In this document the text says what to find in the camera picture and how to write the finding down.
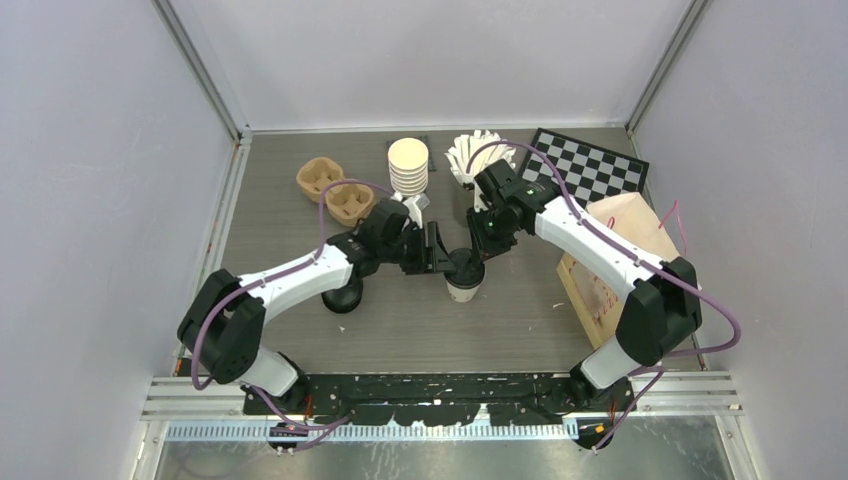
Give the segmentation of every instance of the brown paper bag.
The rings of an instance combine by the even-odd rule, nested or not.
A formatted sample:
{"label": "brown paper bag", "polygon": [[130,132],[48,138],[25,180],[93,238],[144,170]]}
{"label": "brown paper bag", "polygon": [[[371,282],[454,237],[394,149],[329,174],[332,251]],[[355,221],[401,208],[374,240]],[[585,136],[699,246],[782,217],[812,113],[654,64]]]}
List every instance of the brown paper bag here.
{"label": "brown paper bag", "polygon": [[[590,204],[586,210],[604,224],[610,217],[615,218],[612,226],[615,233],[665,261],[680,256],[665,227],[657,228],[659,218],[639,193],[608,197]],[[592,347],[597,349],[615,333],[624,302],[568,252],[562,256],[557,273]]]}

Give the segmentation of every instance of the pink string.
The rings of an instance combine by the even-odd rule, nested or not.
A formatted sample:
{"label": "pink string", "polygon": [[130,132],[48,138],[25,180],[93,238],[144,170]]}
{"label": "pink string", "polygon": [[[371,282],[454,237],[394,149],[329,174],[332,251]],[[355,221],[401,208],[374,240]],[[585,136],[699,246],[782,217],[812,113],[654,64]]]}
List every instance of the pink string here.
{"label": "pink string", "polygon": [[675,210],[677,210],[677,231],[680,232],[680,238],[683,239],[683,256],[685,257],[686,253],[689,251],[689,245],[686,242],[686,234],[683,233],[683,221],[680,220],[680,203],[677,200],[674,201],[674,204],[671,206],[671,210],[665,214],[663,221],[660,222],[660,226],[657,227],[657,229],[660,229],[663,225],[665,225],[666,220],[668,220],[668,217],[671,216],[671,212]]}

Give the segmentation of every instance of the stack of cups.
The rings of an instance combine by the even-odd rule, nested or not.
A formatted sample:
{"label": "stack of cups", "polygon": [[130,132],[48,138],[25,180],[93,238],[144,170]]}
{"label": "stack of cups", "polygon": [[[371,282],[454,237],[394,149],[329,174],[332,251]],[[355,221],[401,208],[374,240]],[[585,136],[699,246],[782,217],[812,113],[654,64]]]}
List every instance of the stack of cups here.
{"label": "stack of cups", "polygon": [[389,147],[389,177],[392,188],[404,197],[427,189],[427,145],[417,138],[402,138]]}

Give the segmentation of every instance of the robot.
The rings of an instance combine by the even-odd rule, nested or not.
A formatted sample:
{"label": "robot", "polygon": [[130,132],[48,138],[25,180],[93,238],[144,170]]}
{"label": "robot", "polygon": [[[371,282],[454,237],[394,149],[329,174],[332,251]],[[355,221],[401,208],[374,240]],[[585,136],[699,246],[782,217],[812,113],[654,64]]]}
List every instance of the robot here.
{"label": "robot", "polygon": [[[454,288],[476,288],[483,281],[485,262],[516,245],[520,231],[567,251],[625,299],[615,335],[570,370],[566,385],[575,405],[590,405],[631,372],[656,365],[700,327],[697,297],[634,262],[580,222],[591,222],[639,259],[662,265],[666,273],[697,288],[695,269],[682,257],[663,262],[580,207],[575,216],[551,184],[520,179],[504,160],[487,166],[474,182],[487,208],[467,212],[471,248],[448,253],[436,222],[422,225],[420,215],[410,217],[407,204],[383,199],[359,226],[330,237],[322,248],[299,259],[240,278],[226,270],[210,275],[180,324],[178,338],[192,350],[213,308],[239,288],[258,282],[212,318],[202,351],[193,353],[218,383],[253,385],[280,405],[294,407],[308,394],[308,380],[292,360],[261,345],[266,323],[315,295],[333,312],[352,311],[362,298],[364,279],[382,264],[397,264],[409,275],[442,274]],[[266,283],[292,269],[296,271]]]}

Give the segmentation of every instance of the concrete floor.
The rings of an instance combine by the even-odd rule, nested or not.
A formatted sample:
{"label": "concrete floor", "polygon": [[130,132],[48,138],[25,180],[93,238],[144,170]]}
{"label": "concrete floor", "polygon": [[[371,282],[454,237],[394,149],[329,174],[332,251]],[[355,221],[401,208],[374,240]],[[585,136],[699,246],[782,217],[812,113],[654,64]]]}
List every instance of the concrete floor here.
{"label": "concrete floor", "polygon": [[[465,132],[359,132],[256,135],[229,232],[223,266],[234,274],[265,270],[317,247],[316,205],[297,187],[298,169],[326,156],[348,178],[389,185],[386,142],[428,135],[437,171],[430,173],[431,205],[448,251],[469,246],[457,220],[458,186],[443,152]],[[534,130],[500,130],[529,142]],[[570,129],[562,133],[634,155],[622,129]],[[516,155],[523,161],[524,153]],[[344,228],[327,215],[328,235]],[[319,297],[289,309],[265,327],[263,343],[313,373],[567,371],[591,346],[555,267],[562,252],[519,234],[506,255],[486,264],[487,276],[468,304],[453,302],[440,275],[406,276],[381,267],[365,280],[362,304],[346,315],[329,312]],[[671,368],[698,368],[694,358]]]}

